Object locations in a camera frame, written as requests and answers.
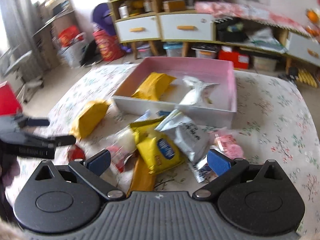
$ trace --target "ribbed surface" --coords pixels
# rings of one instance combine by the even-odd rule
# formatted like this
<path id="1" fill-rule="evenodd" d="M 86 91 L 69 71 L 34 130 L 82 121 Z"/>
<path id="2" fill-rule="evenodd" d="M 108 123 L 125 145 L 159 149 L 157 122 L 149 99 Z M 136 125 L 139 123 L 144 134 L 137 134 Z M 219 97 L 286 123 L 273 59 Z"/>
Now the ribbed surface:
<path id="1" fill-rule="evenodd" d="M 63 236 L 37 236 L 32 240 L 296 240 L 250 236 L 223 221 L 210 203 L 195 201 L 187 192 L 133 192 L 121 202 L 109 203 L 86 228 Z"/>

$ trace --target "yellow paper package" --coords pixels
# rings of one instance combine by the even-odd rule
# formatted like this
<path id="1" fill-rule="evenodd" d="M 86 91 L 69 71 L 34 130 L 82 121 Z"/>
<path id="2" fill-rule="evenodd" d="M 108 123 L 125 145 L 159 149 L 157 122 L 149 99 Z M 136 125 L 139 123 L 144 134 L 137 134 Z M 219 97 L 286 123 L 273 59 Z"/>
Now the yellow paper package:
<path id="1" fill-rule="evenodd" d="M 150 174 L 159 174 L 181 163 L 184 159 L 178 147 L 164 133 L 154 129 L 164 117 L 130 124 L 141 157 Z"/>
<path id="2" fill-rule="evenodd" d="M 168 89 L 170 83 L 175 79 L 175 77 L 164 73 L 152 72 L 145 81 L 142 82 L 132 97 L 159 101 L 160 97 Z"/>
<path id="3" fill-rule="evenodd" d="M 84 139 L 106 115 L 110 104 L 103 99 L 88 102 L 74 119 L 69 134 L 77 139 Z"/>

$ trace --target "wooden leg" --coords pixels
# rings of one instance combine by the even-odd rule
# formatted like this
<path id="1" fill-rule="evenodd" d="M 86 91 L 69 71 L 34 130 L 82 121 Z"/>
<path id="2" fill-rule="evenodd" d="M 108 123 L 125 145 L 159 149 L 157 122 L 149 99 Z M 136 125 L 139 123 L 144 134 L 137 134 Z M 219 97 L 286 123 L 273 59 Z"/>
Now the wooden leg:
<path id="1" fill-rule="evenodd" d="M 150 46 L 150 49 L 151 49 L 151 51 L 153 53 L 153 56 L 159 56 L 159 53 L 158 53 L 158 50 L 157 50 L 157 48 L 155 46 L 154 41 L 149 41 L 149 46 Z"/>
<path id="2" fill-rule="evenodd" d="M 289 68 L 291 67 L 292 58 L 288 57 L 285 62 L 285 72 L 286 74 L 289 73 Z"/>
<path id="3" fill-rule="evenodd" d="M 182 57 L 186 57 L 188 55 L 189 50 L 189 42 L 184 41 L 182 43 Z"/>
<path id="4" fill-rule="evenodd" d="M 137 51 L 137 47 L 136 47 L 136 43 L 135 42 L 131 43 L 131 49 L 132 49 L 132 52 L 133 52 L 134 59 L 138 59 L 138 51 Z"/>

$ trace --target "tablecloth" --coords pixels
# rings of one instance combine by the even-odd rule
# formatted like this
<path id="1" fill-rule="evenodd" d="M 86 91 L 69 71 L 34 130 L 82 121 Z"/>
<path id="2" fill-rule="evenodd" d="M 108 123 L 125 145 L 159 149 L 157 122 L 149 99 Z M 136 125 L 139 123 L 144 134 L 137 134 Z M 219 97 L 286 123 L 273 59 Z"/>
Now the tablecloth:
<path id="1" fill-rule="evenodd" d="M 79 80 L 50 111 L 50 126 L 35 131 L 43 136 L 68 133 L 74 118 L 83 106 L 97 98 L 110 99 L 119 84 L 136 65 L 105 65 L 93 68 Z M 298 89 L 278 78 L 235 71 L 238 112 L 232 133 L 243 148 L 250 163 L 262 164 L 267 159 L 277 160 L 302 196 L 306 212 L 298 228 L 300 234 L 313 235 L 320 230 L 320 170 L 319 138 L 310 112 Z M 122 115 L 112 106 L 94 132 L 79 142 L 91 157 L 101 150 L 99 141 L 126 127 L 137 117 Z M 21 174 L 7 188 L 7 198 L 15 198 L 40 160 L 18 159 Z M 67 147 L 58 148 L 54 164 L 67 164 Z M 126 172 L 117 173 L 110 167 L 102 177 L 127 191 L 132 177 L 133 160 Z M 188 190 L 203 186 L 197 183 L 182 164 L 157 177 L 155 190 Z"/>

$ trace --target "white snack bag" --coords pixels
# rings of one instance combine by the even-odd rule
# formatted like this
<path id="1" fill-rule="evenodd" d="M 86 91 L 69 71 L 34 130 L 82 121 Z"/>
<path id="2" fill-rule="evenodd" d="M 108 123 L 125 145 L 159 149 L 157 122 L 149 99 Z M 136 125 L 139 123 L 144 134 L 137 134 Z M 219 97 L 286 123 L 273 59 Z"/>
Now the white snack bag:
<path id="1" fill-rule="evenodd" d="M 204 90 L 219 85 L 219 83 L 204 83 L 203 81 L 190 76 L 184 76 L 183 82 L 191 87 L 190 90 L 179 103 L 180 105 L 192 105 L 192 106 L 203 106 L 212 107 L 212 101 L 209 97 L 204 95 Z"/>
<path id="2" fill-rule="evenodd" d="M 193 164 L 209 149 L 209 135 L 179 109 L 174 109 L 155 130 L 165 133 L 173 140 Z"/>

